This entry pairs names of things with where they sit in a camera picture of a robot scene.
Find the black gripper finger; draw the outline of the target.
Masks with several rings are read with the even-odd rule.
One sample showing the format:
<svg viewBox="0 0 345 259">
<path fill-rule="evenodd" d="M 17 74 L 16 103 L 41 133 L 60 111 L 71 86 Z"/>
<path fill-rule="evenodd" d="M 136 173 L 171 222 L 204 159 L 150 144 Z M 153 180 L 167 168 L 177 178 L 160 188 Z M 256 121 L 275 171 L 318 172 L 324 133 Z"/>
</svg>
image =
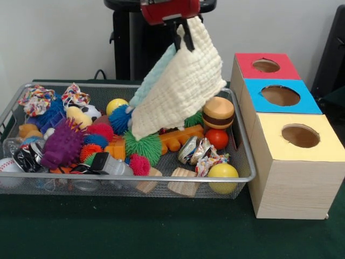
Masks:
<svg viewBox="0 0 345 259">
<path fill-rule="evenodd" d="M 183 39 L 184 39 L 184 42 L 186 44 L 186 47 L 187 47 L 187 49 L 189 51 L 193 51 L 195 49 L 195 47 L 194 47 L 194 44 L 193 44 L 193 41 L 192 41 L 191 32 L 190 32 L 190 29 L 189 29 L 189 25 L 188 25 L 187 19 L 182 19 L 181 20 L 181 24 L 182 24 L 183 29 L 184 29 Z"/>
<path fill-rule="evenodd" d="M 173 40 L 173 44 L 175 46 L 176 51 L 178 51 L 181 46 L 181 36 L 177 32 L 177 29 L 179 28 L 180 25 L 181 25 L 181 22 L 169 23 L 172 40 Z"/>
</svg>

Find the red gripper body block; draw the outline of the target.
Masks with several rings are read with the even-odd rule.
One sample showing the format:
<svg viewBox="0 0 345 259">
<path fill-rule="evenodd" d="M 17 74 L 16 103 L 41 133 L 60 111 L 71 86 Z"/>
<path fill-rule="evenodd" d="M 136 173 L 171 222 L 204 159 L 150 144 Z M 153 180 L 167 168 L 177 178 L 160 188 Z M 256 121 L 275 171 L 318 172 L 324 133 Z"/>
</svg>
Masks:
<svg viewBox="0 0 345 259">
<path fill-rule="evenodd" d="M 140 1 L 141 12 L 150 25 L 174 19 L 188 19 L 198 15 L 199 0 Z"/>
</svg>

